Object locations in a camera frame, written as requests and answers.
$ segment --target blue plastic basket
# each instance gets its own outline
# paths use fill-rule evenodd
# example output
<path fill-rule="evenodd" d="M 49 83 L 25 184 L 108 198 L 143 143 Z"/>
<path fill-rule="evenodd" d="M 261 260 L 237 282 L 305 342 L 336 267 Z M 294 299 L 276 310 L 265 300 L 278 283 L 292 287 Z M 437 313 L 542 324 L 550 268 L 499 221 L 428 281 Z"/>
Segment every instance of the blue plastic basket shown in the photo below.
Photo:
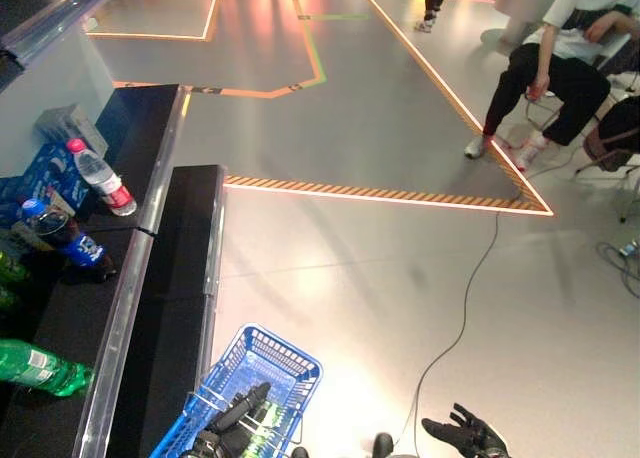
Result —
<path fill-rule="evenodd" d="M 322 378 L 317 360 L 256 324 L 242 327 L 195 394 L 191 394 L 151 458 L 178 458 L 191 449 L 196 435 L 224 410 L 237 393 L 265 381 L 267 400 L 284 408 L 280 425 L 269 435 L 260 458 L 282 456 L 302 413 Z"/>

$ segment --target plastic water bottle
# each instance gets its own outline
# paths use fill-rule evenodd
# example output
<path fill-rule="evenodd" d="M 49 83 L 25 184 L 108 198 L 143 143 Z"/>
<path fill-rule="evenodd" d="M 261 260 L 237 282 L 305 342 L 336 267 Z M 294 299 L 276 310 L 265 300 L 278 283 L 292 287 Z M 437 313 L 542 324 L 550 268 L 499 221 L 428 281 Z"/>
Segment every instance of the plastic water bottle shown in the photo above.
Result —
<path fill-rule="evenodd" d="M 83 233 L 65 211 L 30 199 L 22 204 L 22 212 L 38 237 L 66 255 L 75 266 L 87 270 L 94 281 L 101 283 L 116 274 L 104 247 Z"/>
<path fill-rule="evenodd" d="M 0 380 L 69 396 L 91 382 L 92 371 L 20 340 L 0 340 Z"/>
<path fill-rule="evenodd" d="M 67 142 L 73 160 L 82 178 L 98 192 L 114 215 L 127 216 L 136 211 L 138 205 L 127 187 L 107 163 L 87 148 L 84 141 L 74 138 Z"/>

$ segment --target gray floor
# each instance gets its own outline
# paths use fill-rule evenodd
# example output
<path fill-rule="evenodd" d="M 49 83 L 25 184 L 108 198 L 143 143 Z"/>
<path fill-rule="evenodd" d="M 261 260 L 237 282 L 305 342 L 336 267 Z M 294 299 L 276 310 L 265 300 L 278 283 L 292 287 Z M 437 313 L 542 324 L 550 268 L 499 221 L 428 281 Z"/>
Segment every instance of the gray floor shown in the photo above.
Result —
<path fill-rule="evenodd" d="M 273 100 L 194 94 L 178 164 L 510 191 L 490 159 L 460 156 L 471 130 L 365 0 L 300 1 L 305 13 L 369 19 L 310 22 L 324 84 Z M 403 26 L 421 14 L 419 0 L 380 2 Z M 96 43 L 116 80 L 273 90 L 313 77 L 294 12 L 291 0 L 222 0 L 202 48 Z M 448 0 L 440 20 L 416 46 L 481 118 L 506 59 L 478 37 L 505 18 Z M 516 110 L 501 132 L 517 141 L 528 130 Z M 586 162 L 577 146 L 550 148 L 532 170 L 571 158 L 534 179 L 556 216 L 499 217 L 464 338 L 425 381 L 419 414 L 446 420 L 458 401 L 491 421 L 513 456 L 637 458 L 639 301 L 594 247 L 622 245 L 640 219 L 617 221 L 629 196 L 621 174 L 572 177 Z M 376 432 L 399 436 L 423 366 L 460 329 L 465 285 L 494 223 L 491 213 L 228 189 L 214 356 L 251 321 L 294 342 L 325 369 L 305 445 L 315 457 L 366 456 Z M 424 433 L 418 446 L 423 457 L 459 456 Z M 409 432 L 399 449 L 412 452 Z"/>
<path fill-rule="evenodd" d="M 91 33 L 203 38 L 212 4 L 212 0 L 109 0 L 96 11 L 98 26 Z"/>
<path fill-rule="evenodd" d="M 221 0 L 210 43 L 96 44 L 118 81 L 270 91 L 313 78 L 292 0 L 260 0 L 260 6 L 257 1 Z M 195 95 L 178 163 L 220 162 L 235 175 L 252 177 L 504 199 L 518 195 L 497 163 L 465 160 L 460 150 L 473 131 L 366 0 L 300 2 L 309 14 L 369 19 L 310 22 L 326 83 L 273 100 Z M 470 6 L 486 14 L 485 3 Z M 152 55 L 163 59 L 151 60 Z M 498 67 L 491 72 L 497 75 Z"/>

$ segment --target chair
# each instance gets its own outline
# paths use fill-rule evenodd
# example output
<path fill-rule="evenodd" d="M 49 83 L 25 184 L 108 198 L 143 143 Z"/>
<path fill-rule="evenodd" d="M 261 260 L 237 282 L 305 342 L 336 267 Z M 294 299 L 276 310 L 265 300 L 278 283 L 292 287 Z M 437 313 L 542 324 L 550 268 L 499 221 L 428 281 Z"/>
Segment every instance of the chair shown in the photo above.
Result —
<path fill-rule="evenodd" d="M 629 165 L 633 155 L 640 153 L 640 97 L 628 98 L 616 104 L 586 136 L 583 148 L 591 162 L 578 168 L 577 176 L 587 168 L 598 166 L 602 171 L 615 172 L 620 168 L 629 168 L 623 177 L 640 168 L 640 165 Z M 620 222 L 627 220 L 631 206 L 638 200 L 640 177 L 636 180 L 633 193 L 620 214 Z"/>

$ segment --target robotic hand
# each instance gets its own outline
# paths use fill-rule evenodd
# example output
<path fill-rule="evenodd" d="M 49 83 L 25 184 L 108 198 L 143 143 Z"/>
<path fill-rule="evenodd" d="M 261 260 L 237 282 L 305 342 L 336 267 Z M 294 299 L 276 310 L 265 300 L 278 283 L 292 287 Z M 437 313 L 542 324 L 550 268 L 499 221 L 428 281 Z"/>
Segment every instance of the robotic hand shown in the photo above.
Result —
<path fill-rule="evenodd" d="M 231 406 L 218 413 L 198 433 L 193 447 L 182 453 L 180 458 L 237 458 L 242 455 L 251 442 L 251 434 L 239 422 L 245 414 L 262 421 L 264 410 L 261 405 L 270 388 L 269 383 L 262 383 L 251 388 L 246 396 L 236 395 Z"/>
<path fill-rule="evenodd" d="M 509 458 L 507 445 L 487 423 L 458 403 L 453 409 L 462 417 L 454 412 L 449 416 L 460 426 L 424 418 L 422 427 L 434 438 L 455 447 L 464 458 Z"/>

